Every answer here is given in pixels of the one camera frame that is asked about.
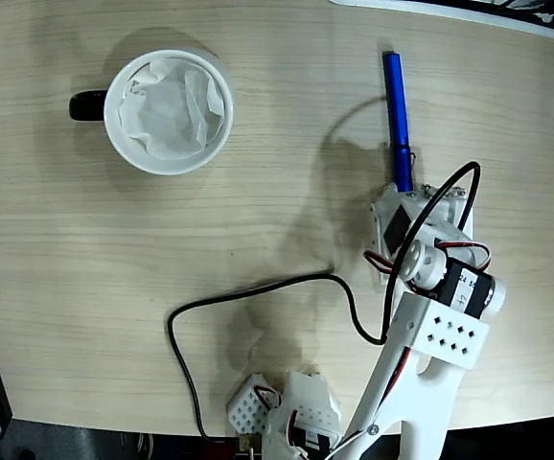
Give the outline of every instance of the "blue pen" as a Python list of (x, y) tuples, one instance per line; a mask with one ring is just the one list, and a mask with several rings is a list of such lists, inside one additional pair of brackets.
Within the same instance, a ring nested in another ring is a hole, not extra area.
[(411, 149), (407, 130), (407, 111), (404, 101), (403, 70), (401, 57), (396, 53), (383, 55), (383, 71), (390, 122), (390, 142), (393, 156), (394, 182), (399, 192), (411, 192)]

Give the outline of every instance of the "wood grain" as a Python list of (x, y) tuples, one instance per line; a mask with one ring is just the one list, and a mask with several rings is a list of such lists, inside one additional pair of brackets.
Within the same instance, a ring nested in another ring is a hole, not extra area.
[[(225, 62), (236, 121), (208, 166), (154, 177), (67, 104), (168, 47)], [(554, 41), (324, 0), (0, 0), (0, 367), (15, 416), (196, 433), (165, 318), (264, 278), (334, 265), (377, 334), (382, 289), (360, 252), (389, 175), (386, 49), (404, 58), (417, 178), (482, 164), (475, 231), (509, 288), (453, 426), (554, 415)], [(379, 354), (325, 283), (190, 312), (176, 331), (212, 434), (253, 371), (322, 372), (348, 420)]]

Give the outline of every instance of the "tissue paper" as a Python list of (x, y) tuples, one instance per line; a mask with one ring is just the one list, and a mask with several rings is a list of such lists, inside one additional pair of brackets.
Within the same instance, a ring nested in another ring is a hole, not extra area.
[(219, 133), (224, 102), (215, 79), (186, 59), (157, 59), (128, 82), (119, 108), (124, 133), (164, 160), (203, 151)]

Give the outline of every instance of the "black mug handle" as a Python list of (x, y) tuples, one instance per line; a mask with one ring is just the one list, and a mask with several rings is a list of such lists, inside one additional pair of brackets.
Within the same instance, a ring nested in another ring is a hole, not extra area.
[(70, 98), (68, 114), (78, 122), (99, 122), (104, 120), (104, 98), (106, 90), (83, 91)]

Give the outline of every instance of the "white mug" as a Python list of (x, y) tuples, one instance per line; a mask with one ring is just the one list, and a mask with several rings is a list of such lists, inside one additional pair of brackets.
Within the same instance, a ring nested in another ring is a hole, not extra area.
[[(216, 138), (207, 147), (187, 158), (165, 160), (147, 153), (136, 139), (128, 137), (119, 116), (119, 107), (128, 81), (139, 69), (157, 58), (183, 58), (205, 69), (215, 79), (224, 101), (224, 120)], [(132, 166), (147, 173), (176, 175), (189, 173), (211, 161), (226, 143), (234, 120), (234, 86), (223, 63), (202, 50), (152, 51), (128, 63), (113, 79), (108, 90), (84, 91), (70, 100), (69, 114), (73, 120), (104, 121), (106, 134), (119, 154)]]

